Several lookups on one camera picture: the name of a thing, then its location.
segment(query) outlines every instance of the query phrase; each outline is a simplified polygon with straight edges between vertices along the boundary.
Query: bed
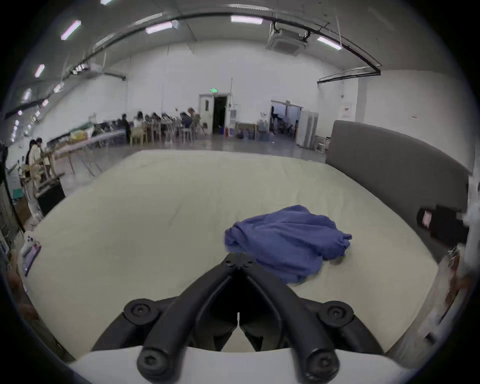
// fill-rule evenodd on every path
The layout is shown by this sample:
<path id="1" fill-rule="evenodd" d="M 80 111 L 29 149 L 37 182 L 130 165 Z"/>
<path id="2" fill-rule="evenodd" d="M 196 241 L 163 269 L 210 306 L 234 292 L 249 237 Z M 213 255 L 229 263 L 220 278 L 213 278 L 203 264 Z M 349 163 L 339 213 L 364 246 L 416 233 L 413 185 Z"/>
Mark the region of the bed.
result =
<path id="1" fill-rule="evenodd" d="M 335 140 L 334 129 L 332 153 Z M 223 232 L 235 221 L 295 204 L 329 216 L 353 239 L 340 265 L 324 263 L 292 288 L 303 298 L 348 303 L 387 351 L 417 315 L 437 263 L 398 213 L 326 164 L 138 152 L 38 225 L 42 251 L 24 282 L 47 327 L 79 358 L 127 302 L 176 296 L 219 263 L 227 253 Z"/>

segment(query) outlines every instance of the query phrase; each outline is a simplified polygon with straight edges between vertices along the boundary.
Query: open doorway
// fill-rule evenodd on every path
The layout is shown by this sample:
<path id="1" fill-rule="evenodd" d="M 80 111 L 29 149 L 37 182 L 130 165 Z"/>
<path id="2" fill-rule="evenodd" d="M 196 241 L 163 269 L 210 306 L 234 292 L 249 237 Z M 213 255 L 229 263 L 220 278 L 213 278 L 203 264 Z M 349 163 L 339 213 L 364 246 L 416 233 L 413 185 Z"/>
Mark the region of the open doorway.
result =
<path id="1" fill-rule="evenodd" d="M 302 107 L 290 104 L 289 102 L 283 103 L 272 100 L 269 124 L 270 131 L 275 134 L 282 134 L 294 141 L 301 109 Z"/>
<path id="2" fill-rule="evenodd" d="M 225 113 L 227 110 L 227 96 L 215 96 L 213 107 L 212 133 L 221 133 L 220 127 L 225 125 Z"/>

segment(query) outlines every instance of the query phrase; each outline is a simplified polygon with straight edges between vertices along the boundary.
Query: gray floor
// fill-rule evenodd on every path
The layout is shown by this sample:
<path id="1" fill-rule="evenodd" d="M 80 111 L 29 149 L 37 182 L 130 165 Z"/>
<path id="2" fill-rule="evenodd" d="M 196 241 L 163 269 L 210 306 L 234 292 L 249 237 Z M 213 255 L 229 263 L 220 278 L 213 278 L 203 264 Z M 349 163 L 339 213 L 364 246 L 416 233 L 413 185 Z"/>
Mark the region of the gray floor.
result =
<path id="1" fill-rule="evenodd" d="M 85 156 L 85 160 L 92 173 L 97 176 L 101 172 L 96 164 L 105 171 L 122 161 L 127 156 L 140 151 L 142 149 L 181 149 L 181 150 L 212 150 L 212 151 L 228 151 L 228 152 L 249 152 L 265 155 L 293 157 L 308 161 L 325 162 L 325 155 L 315 153 L 312 150 L 301 148 L 295 142 L 284 135 L 272 133 L 268 141 L 255 141 L 248 139 L 225 138 L 222 135 L 209 136 L 207 138 L 200 137 L 193 143 L 182 143 L 176 141 L 173 143 L 157 142 L 144 143 L 143 146 L 134 145 L 132 147 L 125 144 L 111 144 L 106 148 L 96 148 L 91 150 L 90 157 Z M 65 196 L 69 196 L 77 189 L 89 184 L 94 176 L 90 174 L 87 168 L 82 164 L 79 154 L 72 155 L 72 165 L 75 174 L 72 172 L 68 158 L 64 157 L 56 161 L 55 171 L 60 174 Z"/>

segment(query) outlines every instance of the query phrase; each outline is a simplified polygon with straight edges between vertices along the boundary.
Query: gray headboard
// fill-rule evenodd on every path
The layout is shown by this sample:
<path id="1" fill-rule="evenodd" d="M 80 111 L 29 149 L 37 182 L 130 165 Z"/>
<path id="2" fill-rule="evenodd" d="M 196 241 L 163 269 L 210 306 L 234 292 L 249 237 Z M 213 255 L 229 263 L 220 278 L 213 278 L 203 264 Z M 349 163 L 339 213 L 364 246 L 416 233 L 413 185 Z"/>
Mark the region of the gray headboard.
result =
<path id="1" fill-rule="evenodd" d="M 446 247 L 417 226 L 420 207 L 467 209 L 469 171 L 440 150 L 401 133 L 337 120 L 326 163 L 369 190 L 396 212 L 440 262 Z"/>

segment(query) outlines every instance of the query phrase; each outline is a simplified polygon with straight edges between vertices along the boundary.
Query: blue garment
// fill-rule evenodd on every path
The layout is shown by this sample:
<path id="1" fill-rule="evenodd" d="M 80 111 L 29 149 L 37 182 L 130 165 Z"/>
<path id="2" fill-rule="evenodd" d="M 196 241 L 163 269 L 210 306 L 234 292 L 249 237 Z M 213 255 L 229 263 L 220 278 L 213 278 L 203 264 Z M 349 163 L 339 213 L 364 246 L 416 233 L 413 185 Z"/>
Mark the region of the blue garment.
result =
<path id="1" fill-rule="evenodd" d="M 285 283 L 299 283 L 318 273 L 323 259 L 343 255 L 351 238 L 327 216 L 295 205 L 235 223 L 225 231 L 225 246 L 247 252 Z"/>

